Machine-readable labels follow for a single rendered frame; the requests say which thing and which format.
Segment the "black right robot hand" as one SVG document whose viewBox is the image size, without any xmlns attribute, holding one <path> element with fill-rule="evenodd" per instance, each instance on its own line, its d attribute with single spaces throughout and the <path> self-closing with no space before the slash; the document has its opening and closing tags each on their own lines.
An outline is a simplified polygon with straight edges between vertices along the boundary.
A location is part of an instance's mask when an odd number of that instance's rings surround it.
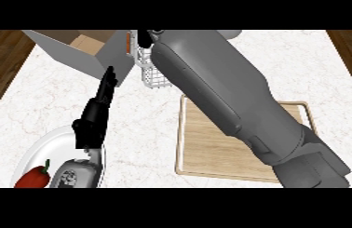
<svg viewBox="0 0 352 228">
<path fill-rule="evenodd" d="M 163 30 L 139 30 L 138 31 L 138 45 L 141 48 L 150 48 L 159 36 L 163 34 Z"/>
</svg>

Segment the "wooden tray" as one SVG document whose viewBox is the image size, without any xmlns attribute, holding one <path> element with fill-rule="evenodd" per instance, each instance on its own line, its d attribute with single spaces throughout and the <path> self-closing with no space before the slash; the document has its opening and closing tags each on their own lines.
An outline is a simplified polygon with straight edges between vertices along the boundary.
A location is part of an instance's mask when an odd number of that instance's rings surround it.
<svg viewBox="0 0 352 228">
<path fill-rule="evenodd" d="M 278 183 L 246 144 L 227 136 L 193 103 L 181 98 L 175 171 L 179 175 Z"/>
</svg>

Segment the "grey open cardboard box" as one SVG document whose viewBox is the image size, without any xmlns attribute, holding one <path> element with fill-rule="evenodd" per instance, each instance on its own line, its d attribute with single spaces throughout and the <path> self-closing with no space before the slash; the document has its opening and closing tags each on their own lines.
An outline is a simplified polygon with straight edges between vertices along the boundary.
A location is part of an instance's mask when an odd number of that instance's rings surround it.
<svg viewBox="0 0 352 228">
<path fill-rule="evenodd" d="M 131 30 L 24 30 L 51 57 L 77 71 L 102 79 L 114 68 L 122 86 L 135 65 Z"/>
</svg>

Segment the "grey round object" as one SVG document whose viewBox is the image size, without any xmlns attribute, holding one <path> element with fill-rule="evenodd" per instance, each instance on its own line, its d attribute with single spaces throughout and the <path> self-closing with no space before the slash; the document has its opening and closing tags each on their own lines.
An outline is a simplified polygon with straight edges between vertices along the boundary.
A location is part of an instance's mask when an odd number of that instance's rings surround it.
<svg viewBox="0 0 352 228">
<path fill-rule="evenodd" d="M 241 34 L 241 32 L 241 30 L 219 30 L 219 34 L 227 40 L 234 39 Z"/>
</svg>

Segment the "white round plate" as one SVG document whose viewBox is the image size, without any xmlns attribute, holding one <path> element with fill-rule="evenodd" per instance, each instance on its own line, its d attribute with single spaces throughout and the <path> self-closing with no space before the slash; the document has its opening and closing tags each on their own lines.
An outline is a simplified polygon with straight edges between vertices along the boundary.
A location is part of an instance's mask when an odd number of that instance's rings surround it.
<svg viewBox="0 0 352 228">
<path fill-rule="evenodd" d="M 104 180 L 107 168 L 107 150 L 105 148 L 101 148 L 101 150 L 104 157 L 104 174 L 99 186 Z M 40 140 L 31 145 L 18 164 L 17 170 L 14 172 L 11 186 L 15 185 L 20 178 L 33 168 L 45 165 L 46 160 L 49 160 L 49 175 L 51 175 L 49 185 L 51 185 L 51 181 L 58 168 L 71 159 L 77 160 L 89 159 L 89 154 L 88 149 L 76 148 L 74 130 L 71 126 L 64 126 L 57 128 L 49 134 L 46 134 L 40 138 Z"/>
</svg>

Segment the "red bell pepper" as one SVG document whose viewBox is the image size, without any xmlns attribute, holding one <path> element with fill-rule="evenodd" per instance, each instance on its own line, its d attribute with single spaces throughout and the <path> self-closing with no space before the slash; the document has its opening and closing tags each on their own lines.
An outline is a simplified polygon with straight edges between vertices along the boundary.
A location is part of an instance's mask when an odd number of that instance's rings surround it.
<svg viewBox="0 0 352 228">
<path fill-rule="evenodd" d="M 33 168 L 17 181 L 15 188 L 45 188 L 49 185 L 49 160 L 43 166 Z"/>
</svg>

